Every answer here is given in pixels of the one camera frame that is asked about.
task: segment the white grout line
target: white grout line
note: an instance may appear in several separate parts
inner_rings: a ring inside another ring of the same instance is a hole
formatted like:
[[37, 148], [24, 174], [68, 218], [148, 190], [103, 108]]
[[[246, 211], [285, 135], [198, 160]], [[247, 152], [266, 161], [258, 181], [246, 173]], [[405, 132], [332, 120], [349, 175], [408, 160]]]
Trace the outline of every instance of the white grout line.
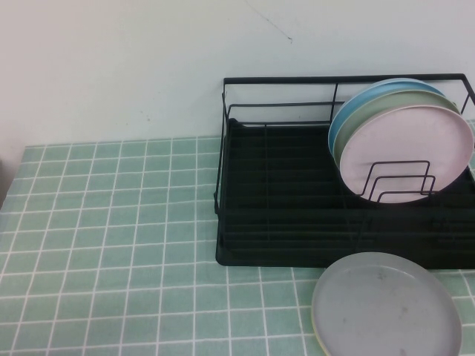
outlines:
[[[66, 158], [66, 161], [68, 161], [68, 158], [69, 158], [69, 155], [71, 154], [71, 148], [73, 146], [72, 145], [69, 145], [69, 149], [68, 149], [68, 157]], [[59, 179], [59, 185], [58, 185], [58, 191], [56, 192], [56, 196], [54, 198], [54, 205], [56, 204], [56, 198], [58, 197], [58, 193], [59, 193], [59, 187], [61, 187], [61, 184], [62, 184], [62, 179], [64, 177], [64, 174], [65, 174], [65, 171], [66, 171], [66, 165], [64, 166], [63, 170], [62, 170], [62, 175], [61, 175], [61, 178]], [[50, 212], [50, 216], [48, 217], [47, 219], [47, 227], [51, 224], [51, 218], [53, 217], [53, 211]], [[24, 313], [26, 311], [26, 308], [27, 308], [27, 302], [28, 302], [28, 297], [30, 296], [30, 290], [31, 290], [31, 287], [33, 286], [33, 281], [34, 281], [34, 274], [38, 268], [38, 264], [39, 264], [39, 260], [41, 258], [41, 255], [42, 255], [42, 250], [43, 250], [43, 246], [45, 245], [45, 241], [46, 241], [46, 234], [47, 232], [45, 231], [45, 233], [43, 234], [43, 238], [42, 238], [42, 243], [39, 247], [39, 253], [38, 253], [38, 256], [36, 257], [36, 262], [35, 262], [35, 267], [33, 268], [33, 273], [32, 273], [32, 276], [31, 276], [31, 279], [30, 279], [30, 285], [28, 286], [28, 289], [26, 291], [26, 294], [25, 294], [25, 297], [24, 297], [24, 302], [23, 302], [23, 307], [22, 307], [22, 313], [20, 314], [20, 323], [18, 324], [18, 326], [16, 327], [16, 332], [15, 332], [15, 336], [13, 337], [13, 342], [12, 342], [12, 348], [10, 350], [10, 355], [13, 354], [13, 350], [15, 349], [15, 346], [16, 346], [16, 342], [18, 340], [18, 336], [19, 336], [19, 333], [20, 333], [20, 326], [21, 326], [21, 322], [23, 321], [23, 318], [24, 318]]]
[[268, 335], [267, 335], [266, 309], [264, 308], [264, 291], [263, 291], [263, 288], [262, 288], [261, 267], [258, 267], [258, 271], [259, 271], [259, 286], [261, 288], [261, 303], [262, 303], [262, 318], [263, 318], [263, 322], [264, 322], [264, 336], [266, 338], [266, 353], [267, 353], [267, 356], [270, 356], [270, 353], [269, 353], [269, 339], [268, 339]]
[[[171, 157], [173, 155], [173, 139], [171, 139], [171, 148], [170, 148], [170, 164], [168, 166], [168, 190], [166, 192], [166, 215], [165, 215], [165, 235], [163, 237], [163, 254], [162, 254], [162, 263], [165, 263], [165, 251], [166, 251], [166, 240], [168, 232], [168, 203], [170, 202], [170, 185], [171, 185]], [[160, 279], [160, 301], [158, 306], [158, 323], [157, 323], [157, 339], [156, 339], [156, 351], [157, 356], [159, 356], [160, 351], [160, 323], [162, 321], [162, 305], [163, 305], [163, 278], [165, 276], [165, 266], [162, 266], [162, 275]]]
[[[114, 178], [113, 187], [115, 187], [116, 183], [117, 183], [117, 176], [118, 176], [117, 173], [119, 171], [119, 166], [120, 166], [120, 160], [121, 160], [120, 156], [122, 154], [122, 145], [123, 145], [123, 141], [120, 143], [120, 147], [119, 147], [119, 160], [117, 162], [117, 170], [116, 170], [116, 176]], [[93, 311], [93, 306], [94, 306], [94, 297], [95, 297], [95, 294], [96, 294], [97, 283], [99, 282], [100, 266], [101, 266], [101, 263], [102, 263], [102, 256], [104, 254], [104, 247], [105, 247], [105, 237], [107, 236], [107, 231], [108, 231], [108, 228], [109, 228], [109, 221], [111, 219], [111, 211], [112, 211], [111, 208], [112, 208], [112, 199], [111, 199], [111, 202], [109, 204], [109, 211], [108, 211], [107, 220], [106, 220], [106, 223], [105, 223], [104, 237], [102, 238], [102, 247], [101, 247], [101, 252], [100, 252], [100, 255], [99, 255], [99, 264], [98, 264], [99, 269], [97, 270], [97, 273], [96, 273], [96, 280], [94, 282], [94, 287], [93, 287], [93, 291], [92, 291], [91, 307], [89, 308], [88, 324], [86, 326], [84, 344], [82, 345], [82, 356], [85, 356], [86, 345], [88, 344], [88, 334], [89, 334], [89, 328], [91, 327], [91, 317], [92, 317], [92, 311]]]
[[[147, 152], [148, 142], [145, 144], [145, 152]], [[143, 177], [145, 176], [145, 161], [143, 160], [143, 170], [142, 170], [142, 179], [140, 181], [140, 194], [139, 194], [139, 202], [138, 206], [142, 201], [142, 188], [143, 188]], [[122, 328], [120, 331], [120, 342], [119, 342], [119, 356], [122, 356], [122, 345], [124, 342], [124, 331], [125, 331], [125, 316], [127, 315], [127, 305], [128, 305], [128, 296], [130, 294], [130, 287], [131, 287], [131, 279], [132, 279], [132, 266], [134, 265], [134, 253], [135, 253], [135, 245], [137, 243], [137, 229], [139, 224], [139, 215], [140, 209], [137, 209], [137, 216], [135, 219], [135, 229], [134, 229], [134, 241], [132, 243], [132, 255], [131, 255], [131, 262], [129, 265], [129, 272], [128, 272], [128, 279], [127, 279], [127, 288], [125, 290], [125, 304], [124, 304], [124, 312], [123, 312], [123, 320], [122, 320]]]
[[[95, 156], [96, 155], [96, 151], [97, 151], [97, 145], [95, 145], [94, 147], [94, 153], [93, 155]], [[92, 164], [91, 164], [91, 168], [89, 170], [89, 176], [88, 176], [88, 181], [86, 182], [86, 189], [85, 190], [88, 190], [88, 186], [89, 186], [89, 181], [91, 179], [91, 170], [92, 170]], [[78, 231], [78, 227], [79, 227], [79, 222], [81, 221], [81, 216], [82, 216], [82, 208], [84, 206], [84, 201], [85, 201], [85, 193], [82, 195], [82, 201], [81, 201], [81, 207], [79, 209], [79, 216], [77, 218], [77, 222], [76, 222], [76, 228], [74, 229], [74, 235], [73, 235], [73, 241], [71, 242], [71, 248], [69, 249], [69, 255], [68, 255], [68, 261], [66, 262], [66, 267], [65, 267], [65, 275], [63, 276], [62, 278], [62, 282], [61, 282], [61, 288], [59, 289], [59, 296], [58, 296], [58, 302], [56, 304], [56, 310], [54, 312], [54, 318], [53, 318], [53, 325], [51, 326], [51, 331], [50, 331], [50, 337], [48, 338], [48, 342], [47, 342], [47, 352], [46, 352], [46, 356], [49, 355], [49, 350], [51, 348], [51, 343], [53, 342], [53, 332], [54, 332], [54, 328], [55, 328], [55, 325], [56, 325], [56, 321], [58, 319], [58, 313], [59, 313], [59, 305], [61, 303], [61, 297], [62, 297], [62, 292], [63, 292], [63, 289], [65, 287], [65, 284], [66, 284], [66, 277], [68, 275], [68, 270], [69, 270], [69, 265], [71, 263], [71, 256], [73, 254], [73, 250], [74, 250], [74, 242], [76, 241], [76, 236], [77, 236], [77, 231]]]
[[297, 304], [297, 314], [298, 314], [298, 325], [300, 326], [300, 331], [302, 333], [302, 343], [304, 345], [304, 356], [307, 356], [307, 345], [305, 344], [304, 325], [302, 323], [300, 303], [298, 302], [297, 283], [295, 282], [294, 268], [292, 267], [290, 271], [292, 272], [292, 282], [294, 284], [295, 303]]

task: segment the green tile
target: green tile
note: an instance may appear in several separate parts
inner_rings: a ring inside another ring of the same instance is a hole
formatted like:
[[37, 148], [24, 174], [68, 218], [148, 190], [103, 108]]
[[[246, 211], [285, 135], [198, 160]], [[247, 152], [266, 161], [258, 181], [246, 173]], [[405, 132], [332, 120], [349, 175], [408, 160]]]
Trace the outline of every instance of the green tile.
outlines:
[[92, 291], [96, 282], [96, 273], [96, 271], [68, 272], [63, 292]]
[[88, 184], [88, 177], [64, 177], [59, 191], [85, 191]]
[[453, 297], [467, 296], [468, 290], [461, 274], [434, 275]]
[[195, 154], [171, 157], [171, 169], [174, 171], [177, 171], [180, 169], [195, 169], [195, 168], [196, 168]]
[[99, 247], [104, 239], [105, 228], [78, 228], [74, 247]]
[[261, 267], [263, 282], [292, 280], [292, 270], [288, 267]]
[[475, 353], [475, 326], [462, 328], [462, 350], [460, 354]]
[[125, 319], [124, 343], [152, 343], [157, 340], [158, 317]]
[[111, 197], [112, 191], [89, 191], [84, 196], [83, 208], [109, 207], [109, 205], [111, 204]]
[[30, 297], [24, 310], [23, 321], [53, 320], [58, 297]]
[[117, 174], [115, 189], [140, 188], [142, 185], [141, 173], [121, 173]]
[[105, 226], [109, 209], [84, 209], [79, 220], [79, 227]]
[[91, 160], [87, 161], [69, 161], [66, 165], [66, 176], [76, 176], [79, 174], [89, 174], [91, 171]]
[[135, 243], [162, 243], [165, 236], [165, 225], [141, 225], [137, 226]]
[[193, 288], [164, 289], [161, 312], [192, 312], [193, 299]]
[[134, 251], [134, 266], [159, 265], [162, 263], [163, 246], [136, 246]]
[[73, 250], [71, 253], [71, 260], [69, 261], [69, 269], [97, 268], [99, 266], [100, 254], [100, 248]]
[[198, 153], [199, 154], [213, 154], [220, 151], [221, 138], [216, 139], [199, 139]]
[[39, 166], [38, 177], [61, 176], [66, 162], [42, 162]]
[[15, 349], [44, 349], [48, 346], [52, 323], [21, 324]]
[[197, 181], [198, 184], [216, 184], [217, 170], [216, 169], [201, 169], [198, 172]]
[[122, 158], [119, 162], [120, 173], [142, 172], [145, 158]]
[[5, 267], [5, 273], [32, 272], [35, 269], [38, 252], [11, 254]]
[[299, 306], [311, 306], [315, 282], [295, 282]]
[[155, 356], [155, 345], [123, 346], [122, 356]]
[[30, 289], [30, 295], [58, 293], [61, 289], [64, 276], [64, 272], [35, 274], [33, 285]]
[[190, 202], [194, 201], [194, 187], [170, 188], [169, 202]]
[[87, 159], [94, 157], [95, 145], [77, 145], [71, 148], [69, 153], [69, 160], [72, 159]]
[[73, 244], [75, 230], [53, 230], [46, 233], [44, 250], [52, 250], [55, 248], [70, 248]]
[[37, 271], [64, 271], [69, 251], [43, 251], [39, 256]]
[[159, 305], [160, 291], [130, 291], [127, 315], [157, 314]]
[[159, 341], [191, 340], [192, 338], [193, 315], [163, 315], [161, 317]]
[[147, 156], [170, 154], [171, 141], [153, 141], [147, 144]]
[[63, 295], [59, 301], [58, 319], [89, 317], [92, 294]]
[[15, 178], [33, 178], [38, 171], [38, 167], [39, 163], [22, 163], [16, 172]]
[[44, 230], [48, 226], [50, 213], [24, 213], [20, 230]]
[[262, 311], [231, 311], [231, 336], [264, 336]]
[[162, 268], [159, 266], [133, 268], [129, 288], [157, 288], [161, 280]]
[[196, 344], [196, 356], [229, 356], [229, 341], [203, 341]]
[[214, 262], [216, 260], [216, 242], [200, 241], [196, 244], [197, 262]]
[[258, 284], [230, 286], [229, 302], [232, 309], [261, 308], [261, 287]]
[[168, 204], [168, 221], [193, 221], [194, 220], [194, 202], [178, 202]]
[[171, 152], [173, 154], [195, 154], [196, 153], [196, 139], [174, 140], [172, 143]]
[[143, 205], [139, 210], [139, 224], [164, 223], [166, 205]]
[[109, 225], [132, 225], [137, 221], [138, 206], [112, 208]]
[[268, 335], [300, 334], [297, 309], [266, 310]]
[[170, 169], [170, 157], [147, 157], [145, 159], [145, 171], [168, 171]]
[[83, 193], [59, 193], [56, 198], [54, 208], [59, 209], [79, 209], [82, 206]]
[[167, 188], [145, 189], [140, 196], [140, 204], [162, 204], [166, 203]]
[[143, 174], [143, 187], [168, 187], [168, 176], [169, 172], [145, 172]]
[[88, 191], [106, 191], [114, 187], [116, 176], [113, 174], [105, 176], [91, 176], [88, 184]]
[[62, 321], [54, 325], [52, 347], [82, 346], [88, 327], [87, 320]]
[[0, 351], [10, 351], [15, 338], [16, 325], [0, 325]]
[[225, 286], [205, 286], [196, 288], [196, 310], [223, 310], [228, 308], [228, 297]]
[[220, 283], [226, 283], [226, 267], [217, 263], [198, 263], [196, 265], [196, 284]]
[[262, 285], [264, 306], [296, 306], [293, 283], [270, 283]]
[[27, 202], [27, 197], [6, 197], [1, 206], [2, 213], [21, 213], [24, 205]]
[[96, 290], [113, 291], [126, 289], [128, 283], [128, 268], [99, 270]]
[[163, 286], [192, 286], [194, 266], [163, 266]]
[[304, 342], [301, 337], [269, 339], [269, 356], [304, 356]]
[[107, 143], [103, 145], [97, 145], [95, 158], [114, 158], [119, 156], [119, 152], [119, 143]]
[[135, 227], [110, 227], [105, 236], [105, 245], [132, 245], [134, 243]]
[[464, 324], [475, 324], [475, 305], [470, 299], [454, 299], [460, 319]]
[[220, 154], [198, 154], [198, 168], [217, 168]]
[[19, 232], [13, 243], [12, 251], [38, 251], [44, 235], [43, 231]]
[[0, 300], [0, 323], [16, 323], [22, 315], [24, 298]]
[[139, 203], [140, 190], [116, 191], [112, 197], [112, 206], [137, 205]]
[[127, 142], [122, 144], [122, 157], [134, 157], [145, 155], [145, 142]]
[[196, 338], [215, 339], [228, 337], [228, 313], [202, 313], [196, 315]]
[[48, 228], [75, 228], [79, 219], [79, 210], [54, 211]]
[[23, 152], [22, 162], [35, 162], [41, 160], [44, 147], [26, 147]]
[[70, 146], [46, 147], [43, 161], [59, 161], [68, 158]]
[[194, 222], [168, 224], [166, 240], [168, 243], [194, 241]]
[[117, 165], [119, 159], [97, 159], [92, 165], [92, 174], [115, 174], [117, 172]]
[[91, 320], [87, 345], [110, 345], [120, 342], [122, 318]]
[[121, 317], [124, 315], [124, 291], [117, 293], [98, 293], [94, 298], [92, 317]]
[[0, 232], [15, 231], [19, 222], [20, 214], [0, 214]]
[[195, 185], [196, 171], [172, 171], [170, 186], [180, 187], [183, 185]]
[[165, 249], [165, 263], [193, 263], [194, 243], [168, 244]]
[[101, 268], [126, 267], [131, 264], [132, 246], [107, 247], [102, 253]]

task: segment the green plate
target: green plate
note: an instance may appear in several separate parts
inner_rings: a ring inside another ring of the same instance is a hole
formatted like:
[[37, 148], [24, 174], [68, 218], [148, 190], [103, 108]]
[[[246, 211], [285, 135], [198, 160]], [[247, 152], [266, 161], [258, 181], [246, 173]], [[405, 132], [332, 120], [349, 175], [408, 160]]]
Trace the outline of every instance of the green plate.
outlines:
[[426, 90], [403, 90], [373, 99], [352, 113], [336, 134], [333, 157], [338, 168], [340, 168], [340, 158], [344, 146], [366, 120], [382, 111], [410, 105], [435, 105], [460, 113], [457, 106], [450, 100], [442, 95]]

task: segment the white wall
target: white wall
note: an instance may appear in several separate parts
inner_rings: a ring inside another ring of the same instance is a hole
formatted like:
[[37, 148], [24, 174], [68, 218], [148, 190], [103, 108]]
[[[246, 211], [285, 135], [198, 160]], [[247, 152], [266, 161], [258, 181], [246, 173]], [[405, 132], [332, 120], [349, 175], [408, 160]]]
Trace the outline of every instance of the white wall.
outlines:
[[3, 183], [25, 145], [216, 134], [224, 76], [474, 81], [474, 14], [473, 0], [0, 0]]

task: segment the blue plate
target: blue plate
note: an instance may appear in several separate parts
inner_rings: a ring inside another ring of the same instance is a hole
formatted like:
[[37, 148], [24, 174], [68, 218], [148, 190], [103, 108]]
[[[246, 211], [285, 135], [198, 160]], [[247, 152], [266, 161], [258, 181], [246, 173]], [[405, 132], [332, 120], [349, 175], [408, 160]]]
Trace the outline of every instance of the blue plate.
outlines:
[[366, 104], [370, 100], [375, 99], [378, 96], [392, 93], [395, 91], [406, 91], [406, 90], [428, 90], [433, 93], [444, 96], [442, 92], [438, 89], [429, 85], [427, 83], [421, 82], [420, 80], [409, 79], [409, 78], [395, 78], [383, 80], [377, 82], [364, 89], [362, 92], [356, 94], [353, 98], [346, 101], [335, 115], [335, 118], [330, 125], [330, 130], [328, 132], [328, 148], [333, 155], [333, 148], [335, 146], [336, 134], [340, 130], [341, 126], [348, 119], [353, 111], [355, 111], [360, 106]]

